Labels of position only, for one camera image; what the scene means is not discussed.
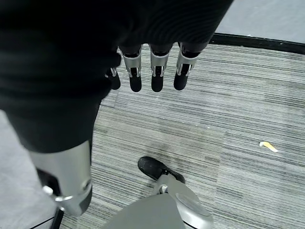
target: robotic finger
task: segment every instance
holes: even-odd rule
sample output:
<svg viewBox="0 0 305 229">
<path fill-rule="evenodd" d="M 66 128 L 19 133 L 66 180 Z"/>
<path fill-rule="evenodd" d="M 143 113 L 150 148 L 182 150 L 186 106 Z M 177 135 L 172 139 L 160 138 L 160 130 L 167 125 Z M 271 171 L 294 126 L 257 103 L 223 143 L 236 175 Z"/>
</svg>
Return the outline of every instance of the robotic finger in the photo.
<svg viewBox="0 0 305 229">
<path fill-rule="evenodd" d="M 152 90 L 159 92 L 163 88 L 163 76 L 168 56 L 173 44 L 154 45 L 151 48 Z"/>
<path fill-rule="evenodd" d="M 180 91 L 185 88 L 190 71 L 194 68 L 199 54 L 207 46 L 208 42 L 199 44 L 182 42 L 178 44 L 180 51 L 173 85 L 176 90 Z"/>
<path fill-rule="evenodd" d="M 129 74 L 130 87 L 134 92 L 139 92 L 142 88 L 141 82 L 141 48 L 142 45 L 133 47 L 119 47 Z"/>
</svg>

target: paper scrap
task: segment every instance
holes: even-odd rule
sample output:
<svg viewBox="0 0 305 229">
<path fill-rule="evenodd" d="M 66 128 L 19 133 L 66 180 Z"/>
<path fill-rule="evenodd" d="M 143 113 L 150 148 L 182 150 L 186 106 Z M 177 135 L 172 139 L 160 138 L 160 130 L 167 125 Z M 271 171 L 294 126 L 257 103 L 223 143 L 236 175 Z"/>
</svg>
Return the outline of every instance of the paper scrap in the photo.
<svg viewBox="0 0 305 229">
<path fill-rule="evenodd" d="M 278 150 L 276 148 L 274 148 L 269 142 L 260 142 L 259 146 L 265 146 L 268 149 L 270 149 L 272 152 L 275 152 L 275 153 L 278 152 Z"/>
</svg>

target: black sleeve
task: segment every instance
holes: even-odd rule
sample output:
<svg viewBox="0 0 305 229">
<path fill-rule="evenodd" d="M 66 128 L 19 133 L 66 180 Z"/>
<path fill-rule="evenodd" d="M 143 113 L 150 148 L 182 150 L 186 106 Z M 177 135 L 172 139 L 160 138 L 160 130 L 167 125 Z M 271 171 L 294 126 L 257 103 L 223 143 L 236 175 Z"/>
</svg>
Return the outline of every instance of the black sleeve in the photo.
<svg viewBox="0 0 305 229">
<path fill-rule="evenodd" d="M 104 34 L 95 34 L 94 6 L 65 4 L 0 3 L 0 109 L 21 143 L 37 152 L 90 140 L 110 91 L 104 72 L 121 61 L 115 45 L 97 39 Z"/>
</svg>

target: metal joint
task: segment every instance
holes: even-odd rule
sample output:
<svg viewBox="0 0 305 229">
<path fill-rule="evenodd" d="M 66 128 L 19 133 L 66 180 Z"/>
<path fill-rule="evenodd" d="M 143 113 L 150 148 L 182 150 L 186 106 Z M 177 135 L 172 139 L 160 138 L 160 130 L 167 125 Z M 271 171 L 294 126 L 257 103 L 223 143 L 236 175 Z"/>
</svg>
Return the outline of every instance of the metal joint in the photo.
<svg viewBox="0 0 305 229">
<path fill-rule="evenodd" d="M 188 64 L 189 68 L 188 68 L 188 71 L 186 73 L 186 76 L 188 76 L 191 69 L 194 67 L 194 65 L 196 63 L 198 56 L 193 57 L 193 58 L 185 57 L 182 54 L 182 48 L 183 48 L 183 45 L 180 45 L 180 51 L 179 51 L 179 56 L 178 56 L 178 60 L 177 60 L 177 75 L 181 75 L 183 65 Z"/>
<path fill-rule="evenodd" d="M 157 56 L 151 50 L 151 70 L 152 76 L 156 76 L 156 67 L 161 67 L 160 77 L 163 77 L 164 71 L 166 69 L 167 60 L 168 60 L 169 53 L 164 56 Z"/>
</svg>

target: robotic hand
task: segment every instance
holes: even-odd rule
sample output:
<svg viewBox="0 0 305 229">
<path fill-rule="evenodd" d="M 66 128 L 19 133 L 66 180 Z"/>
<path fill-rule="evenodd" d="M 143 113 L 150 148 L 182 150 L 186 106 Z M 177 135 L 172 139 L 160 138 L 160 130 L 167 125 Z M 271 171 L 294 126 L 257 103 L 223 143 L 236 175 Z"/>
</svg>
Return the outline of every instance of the robotic hand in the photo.
<svg viewBox="0 0 305 229">
<path fill-rule="evenodd" d="M 120 87 L 117 47 L 138 92 L 141 46 L 150 45 L 152 90 L 159 92 L 179 42 L 174 87 L 182 90 L 232 0 L 13 2 L 0 9 L 0 109 L 28 149 L 43 191 L 79 216 L 92 196 L 99 104 Z"/>
</svg>

